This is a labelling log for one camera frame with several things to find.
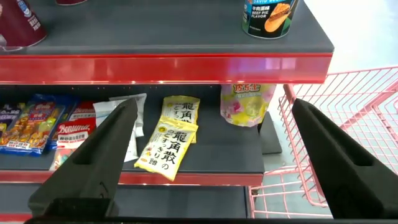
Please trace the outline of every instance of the shopping cart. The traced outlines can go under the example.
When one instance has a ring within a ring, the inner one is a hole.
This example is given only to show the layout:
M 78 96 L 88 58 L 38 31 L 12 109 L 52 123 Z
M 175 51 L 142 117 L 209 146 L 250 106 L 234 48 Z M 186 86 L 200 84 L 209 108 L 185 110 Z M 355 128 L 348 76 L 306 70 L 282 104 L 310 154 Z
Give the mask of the shopping cart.
M 322 85 L 284 90 L 279 110 L 296 166 L 266 172 L 266 185 L 250 188 L 253 218 L 331 217 L 292 115 L 296 98 L 316 106 L 398 174 L 398 67 L 329 74 Z

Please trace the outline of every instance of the gray shelf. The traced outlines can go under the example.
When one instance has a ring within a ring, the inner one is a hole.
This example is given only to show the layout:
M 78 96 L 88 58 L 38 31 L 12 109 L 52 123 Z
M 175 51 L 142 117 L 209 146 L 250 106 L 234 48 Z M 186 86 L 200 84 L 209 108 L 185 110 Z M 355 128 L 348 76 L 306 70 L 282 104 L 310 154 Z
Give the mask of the gray shelf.
M 0 184 L 0 213 L 30 213 L 38 184 Z M 116 191 L 119 216 L 154 218 L 247 218 L 245 187 L 123 186 Z
M 11 54 L 331 53 L 333 44 L 300 0 L 277 40 L 241 28 L 243 0 L 89 0 L 73 7 L 30 1 L 47 38 Z
M 141 154 L 161 114 L 165 96 L 188 95 L 201 99 L 198 112 L 197 143 L 191 144 L 179 173 L 262 174 L 261 140 L 257 127 L 242 128 L 227 123 L 220 115 L 219 85 L 136 85 L 136 86 L 13 86 L 0 91 L 19 101 L 33 93 L 74 94 L 87 99 L 147 93 L 144 108 L 144 137 L 137 138 Z M 41 157 L 0 154 L 0 170 L 48 170 L 54 151 Z M 124 163 L 123 171 L 146 172 L 133 168 L 135 161 Z

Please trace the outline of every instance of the snack bag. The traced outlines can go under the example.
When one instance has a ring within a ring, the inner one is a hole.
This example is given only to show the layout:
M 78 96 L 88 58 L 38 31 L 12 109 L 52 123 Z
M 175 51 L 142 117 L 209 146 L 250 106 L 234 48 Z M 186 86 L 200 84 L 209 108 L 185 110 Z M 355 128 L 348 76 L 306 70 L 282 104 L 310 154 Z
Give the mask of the snack bag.
M 191 96 L 168 96 L 163 99 L 162 115 L 169 118 L 197 123 L 200 99 Z M 197 142 L 196 134 L 191 143 Z
M 274 84 L 221 86 L 221 115 L 231 124 L 253 127 L 262 122 L 275 92 Z
M 82 118 L 93 118 L 95 119 L 95 110 L 92 101 L 83 101 L 73 110 L 70 115 L 69 121 L 76 121 Z
M 58 122 L 59 125 L 64 122 L 68 121 L 69 117 L 71 116 L 72 111 L 74 110 L 76 104 L 77 104 L 77 99 L 71 98 L 71 103 L 67 105 L 65 111 L 63 112 L 60 121 Z M 58 141 L 58 128 L 55 129 L 54 134 L 51 135 L 50 140 L 47 141 L 47 149 L 57 149 L 57 141 Z
M 94 118 L 65 121 L 59 124 L 57 150 L 50 170 L 58 169 L 94 130 Z
M 54 127 L 70 104 L 66 96 L 36 94 L 0 139 L 0 150 L 11 154 L 41 155 Z
M 198 126 L 161 116 L 147 146 L 134 167 L 162 174 L 174 181 L 182 158 Z
M 0 137 L 24 108 L 25 103 L 18 103 L 17 105 L 6 104 L 0 109 Z
M 138 95 L 132 95 L 132 96 L 122 96 L 121 98 L 124 98 L 123 100 L 114 100 L 114 101 L 108 101 L 108 102 L 99 102 L 93 104 L 95 113 L 96 113 L 96 125 L 97 127 L 108 117 L 109 114 L 112 113 L 112 111 L 123 101 L 134 98 L 137 103 L 137 119 L 136 123 L 134 124 L 133 127 L 133 132 L 131 133 L 131 138 L 129 142 L 129 147 L 127 149 L 126 157 L 124 158 L 124 162 L 128 162 L 134 159 L 138 158 L 137 155 L 137 144 L 136 144 L 136 137 L 141 137 L 144 135 L 144 132 L 142 130 L 137 131 L 137 122 L 143 122 L 143 114 L 144 114 L 144 103 L 146 99 L 146 93 L 143 94 L 138 94 Z

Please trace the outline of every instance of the red can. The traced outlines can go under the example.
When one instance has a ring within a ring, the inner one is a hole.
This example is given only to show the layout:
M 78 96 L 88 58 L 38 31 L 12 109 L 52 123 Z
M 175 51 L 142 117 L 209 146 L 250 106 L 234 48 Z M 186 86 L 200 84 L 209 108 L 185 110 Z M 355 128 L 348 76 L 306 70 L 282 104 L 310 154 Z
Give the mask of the red can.
M 61 5 L 61 6 L 72 6 L 72 5 L 83 3 L 87 0 L 55 0 L 55 1 L 57 2 L 58 5 Z
M 37 16 L 24 0 L 0 0 L 0 45 L 28 47 L 47 35 Z

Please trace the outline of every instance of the yellow candy bag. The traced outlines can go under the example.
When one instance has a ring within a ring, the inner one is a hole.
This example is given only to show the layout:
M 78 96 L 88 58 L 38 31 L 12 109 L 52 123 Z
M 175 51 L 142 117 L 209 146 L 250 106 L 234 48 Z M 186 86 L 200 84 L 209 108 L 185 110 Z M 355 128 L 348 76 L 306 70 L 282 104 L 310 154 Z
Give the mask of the yellow candy bag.
M 163 99 L 162 115 L 192 124 L 197 123 L 200 99 L 191 96 L 168 96 Z M 197 142 L 197 135 L 191 143 Z
M 264 119 L 275 88 L 275 84 L 222 85 L 221 115 L 231 124 L 253 127 Z
M 195 124 L 162 115 L 134 167 L 162 174 L 174 181 L 197 129 L 198 126 Z

